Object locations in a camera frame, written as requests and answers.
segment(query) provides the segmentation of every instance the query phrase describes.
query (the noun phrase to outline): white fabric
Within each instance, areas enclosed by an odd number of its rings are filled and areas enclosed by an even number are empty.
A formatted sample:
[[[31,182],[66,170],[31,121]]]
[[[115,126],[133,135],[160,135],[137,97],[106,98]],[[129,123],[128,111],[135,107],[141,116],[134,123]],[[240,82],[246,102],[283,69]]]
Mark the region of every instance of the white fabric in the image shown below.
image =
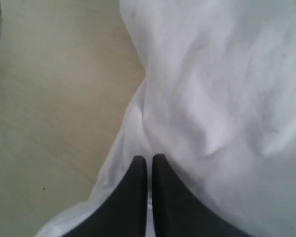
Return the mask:
[[[121,0],[121,13],[146,79],[89,201],[37,237],[78,225],[133,156],[151,168],[156,153],[237,227],[296,236],[296,0]]]

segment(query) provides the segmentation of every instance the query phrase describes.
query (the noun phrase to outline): beige floor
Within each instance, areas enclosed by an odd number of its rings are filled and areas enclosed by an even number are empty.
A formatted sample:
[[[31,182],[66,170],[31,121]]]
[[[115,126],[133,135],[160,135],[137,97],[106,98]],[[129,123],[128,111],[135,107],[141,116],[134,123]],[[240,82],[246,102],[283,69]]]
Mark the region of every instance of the beige floor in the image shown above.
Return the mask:
[[[2,0],[0,237],[86,200],[144,70],[118,0]]]

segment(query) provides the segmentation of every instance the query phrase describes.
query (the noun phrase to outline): floor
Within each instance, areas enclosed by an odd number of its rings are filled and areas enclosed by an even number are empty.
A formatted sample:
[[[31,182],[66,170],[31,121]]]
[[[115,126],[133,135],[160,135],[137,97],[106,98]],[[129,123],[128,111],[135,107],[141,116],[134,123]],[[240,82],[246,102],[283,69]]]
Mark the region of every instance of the floor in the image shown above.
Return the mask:
[[[144,70],[118,0],[1,0],[0,237],[86,200]]]

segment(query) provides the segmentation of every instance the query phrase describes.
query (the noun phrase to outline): tiled floor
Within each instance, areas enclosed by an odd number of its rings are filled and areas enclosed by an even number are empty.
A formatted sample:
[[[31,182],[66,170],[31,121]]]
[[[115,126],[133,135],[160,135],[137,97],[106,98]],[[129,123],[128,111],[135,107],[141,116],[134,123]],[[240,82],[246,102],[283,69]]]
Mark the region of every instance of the tiled floor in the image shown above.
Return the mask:
[[[144,70],[118,0],[2,0],[0,237],[86,200]]]

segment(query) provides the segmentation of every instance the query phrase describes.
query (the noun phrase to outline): white dress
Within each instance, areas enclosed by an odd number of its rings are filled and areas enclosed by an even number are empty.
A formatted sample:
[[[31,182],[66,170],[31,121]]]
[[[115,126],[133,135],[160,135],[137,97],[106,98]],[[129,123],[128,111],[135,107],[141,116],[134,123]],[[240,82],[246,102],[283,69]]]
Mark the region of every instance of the white dress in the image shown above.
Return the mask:
[[[91,215],[133,156],[151,174],[156,153],[238,228],[296,237],[296,0],[121,0],[121,14],[146,78],[89,201],[37,237]]]

